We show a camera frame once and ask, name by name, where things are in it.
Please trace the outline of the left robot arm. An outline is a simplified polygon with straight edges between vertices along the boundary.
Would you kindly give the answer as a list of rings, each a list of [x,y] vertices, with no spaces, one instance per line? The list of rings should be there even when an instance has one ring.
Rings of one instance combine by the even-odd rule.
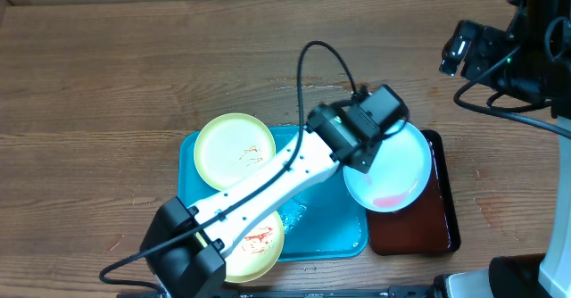
[[[302,131],[254,173],[225,191],[184,205],[174,197],[153,217],[141,243],[165,297],[206,297],[226,278],[226,258],[256,225],[302,190],[344,166],[368,172],[390,128],[408,108],[388,86],[320,104]]]

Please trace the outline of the light blue plate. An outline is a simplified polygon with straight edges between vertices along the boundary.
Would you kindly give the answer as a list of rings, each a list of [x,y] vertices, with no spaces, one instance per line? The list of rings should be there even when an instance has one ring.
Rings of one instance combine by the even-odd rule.
[[[370,211],[401,210],[419,198],[432,173],[432,152],[420,130],[402,120],[389,128],[369,171],[343,168],[352,197]]]

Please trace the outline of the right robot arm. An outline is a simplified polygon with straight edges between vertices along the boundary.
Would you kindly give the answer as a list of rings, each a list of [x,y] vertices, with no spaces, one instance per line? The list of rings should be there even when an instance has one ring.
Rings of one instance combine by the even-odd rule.
[[[557,135],[535,143],[534,167],[559,180],[549,244],[543,253],[500,256],[488,267],[441,276],[444,297],[570,295],[570,0],[508,0],[504,30],[458,22],[439,70],[466,80],[456,105]]]

